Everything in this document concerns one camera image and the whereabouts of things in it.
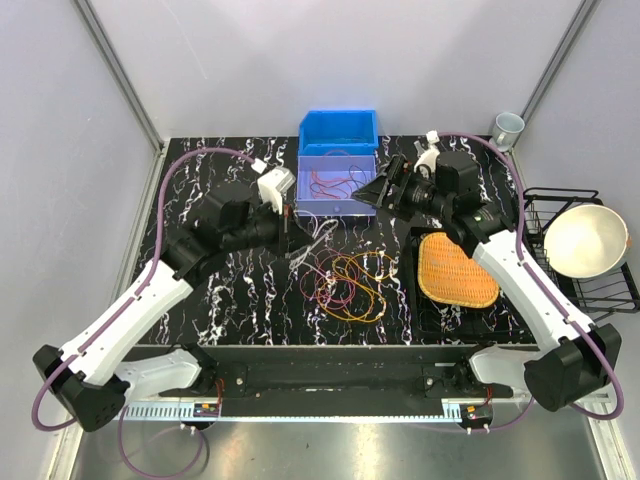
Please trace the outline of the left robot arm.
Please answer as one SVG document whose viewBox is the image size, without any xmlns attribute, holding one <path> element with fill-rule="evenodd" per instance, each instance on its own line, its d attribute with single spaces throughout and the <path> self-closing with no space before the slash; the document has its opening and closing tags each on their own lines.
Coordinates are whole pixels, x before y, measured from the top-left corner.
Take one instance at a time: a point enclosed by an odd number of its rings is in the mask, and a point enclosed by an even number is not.
<svg viewBox="0 0 640 480">
<path fill-rule="evenodd" d="M 281 168 L 259 177 L 258 204 L 244 185 L 225 184 L 202 216 L 169 240 L 140 276 L 93 324 L 61 347 L 42 346 L 33 363 L 86 432 L 108 424 L 131 402 L 170 390 L 215 390 L 218 363 L 194 344 L 146 360 L 125 357 L 142 335 L 226 264 L 229 254 L 264 247 L 288 255 L 312 240 L 286 203 L 295 178 Z"/>
</svg>

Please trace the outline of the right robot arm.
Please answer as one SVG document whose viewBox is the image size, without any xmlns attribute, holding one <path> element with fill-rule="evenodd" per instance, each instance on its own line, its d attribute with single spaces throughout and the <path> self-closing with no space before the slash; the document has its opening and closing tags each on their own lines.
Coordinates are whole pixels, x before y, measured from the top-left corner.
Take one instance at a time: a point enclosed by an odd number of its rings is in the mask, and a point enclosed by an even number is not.
<svg viewBox="0 0 640 480">
<path fill-rule="evenodd" d="M 555 412 L 611 385 L 616 407 L 609 416 L 616 418 L 624 407 L 614 373 L 619 332 L 610 324 L 595 325 L 563 295 L 523 246 L 522 226 L 482 201 L 478 177 L 470 154 L 444 151 L 432 167 L 396 159 L 352 197 L 404 221 L 416 214 L 437 218 L 448 238 L 498 283 L 528 325 L 537 349 L 493 345 L 476 351 L 454 371 L 460 393 L 472 397 L 499 384 L 526 390 Z"/>
</svg>

